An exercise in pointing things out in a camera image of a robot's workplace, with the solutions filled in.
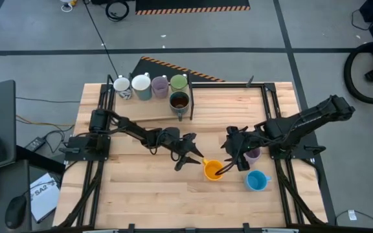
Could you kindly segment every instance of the blue cup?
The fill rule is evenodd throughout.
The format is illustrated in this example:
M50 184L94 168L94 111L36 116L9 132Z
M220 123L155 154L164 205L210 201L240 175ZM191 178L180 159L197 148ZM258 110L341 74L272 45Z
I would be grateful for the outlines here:
M270 176L264 175L264 173L259 170L254 170L247 174L244 183L250 191L263 191L270 180Z
M150 100L152 98L151 81L149 73L141 74L132 79L132 87L139 100Z

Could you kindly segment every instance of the purple mug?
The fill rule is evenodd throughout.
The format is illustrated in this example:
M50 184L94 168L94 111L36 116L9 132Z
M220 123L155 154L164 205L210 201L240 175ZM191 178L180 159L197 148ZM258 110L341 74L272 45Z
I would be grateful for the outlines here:
M249 164L255 163L262 155L262 150L260 148L253 149L244 154L245 159Z
M166 98L168 96L169 82L166 75L154 78L152 80L151 86L156 98Z

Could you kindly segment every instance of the paper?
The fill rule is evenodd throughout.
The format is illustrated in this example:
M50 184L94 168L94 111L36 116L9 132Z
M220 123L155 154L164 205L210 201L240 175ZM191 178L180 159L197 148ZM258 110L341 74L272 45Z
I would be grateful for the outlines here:
M32 188L30 190L31 212L39 223L57 207L60 190L57 187L57 182L48 173L34 181L30 188Z
M349 219L350 219L351 221L356 221L355 210L348 210L348 215L349 215Z

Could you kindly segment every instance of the mug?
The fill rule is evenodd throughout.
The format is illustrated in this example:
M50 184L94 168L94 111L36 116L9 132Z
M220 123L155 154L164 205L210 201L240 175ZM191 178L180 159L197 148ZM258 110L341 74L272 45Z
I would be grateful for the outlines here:
M255 163L262 155L262 150L260 148L253 149L244 154L245 159L249 164Z
M264 175L264 173L259 170L254 170L245 176L244 183L250 191L263 191L270 180L270 176Z
M223 164L220 161L208 161L207 159L203 159L202 162L204 164L204 175L208 180L217 181L223 177L223 175L215 174L223 168Z
M130 81L122 75L119 75L119 77L113 82L113 88L124 100L129 100L132 97Z
M171 90L175 91L185 91L185 87L188 85L187 75L177 74L173 76L170 80Z
M152 91L157 98L166 98L169 91L169 82L166 75L155 77L152 80Z
M150 100L152 98L150 83L149 73L147 72L132 79L133 90L135 90L140 100Z
M169 97L171 110L178 115L178 120L182 121L184 115L189 109L189 96L185 92L176 91Z

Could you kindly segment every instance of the gray floor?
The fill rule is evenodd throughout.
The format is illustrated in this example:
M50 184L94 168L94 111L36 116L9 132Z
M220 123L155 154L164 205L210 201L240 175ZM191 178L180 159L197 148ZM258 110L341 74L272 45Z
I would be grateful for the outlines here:
M372 41L368 32L350 25L350 13L364 0L280 0L293 48L353 48ZM120 23L106 19L104 9L90 11L109 49L161 49L250 47L284 48L275 6L271 0L250 0L251 10L135 16ZM361 17L358 24L365 26ZM6 0L0 10L0 50L103 49L84 5L71 13L60 11L59 1ZM133 70L141 56L188 67L228 81L293 81L286 53L160 53L113 54L121 74ZM353 99L346 91L342 71L347 54L295 54L309 105L330 94L344 96L357 111L348 122L328 124L317 130L324 168L336 213L356 209L373 216L373 105ZM373 58L361 55L353 74L359 89L373 96L373 84L362 80ZM106 55L0 56L0 81L14 79L17 95L51 100L79 100L84 83L103 82L113 69ZM17 101L17 114L40 122L72 124L77 104ZM17 125L18 144L24 146L52 130L48 126ZM50 138L53 144L59 138ZM41 154L61 160L47 148ZM32 179L41 171L32 171ZM35 229L51 225L52 216ZM358 221L339 218L340 225L371 227L372 220L358 214Z

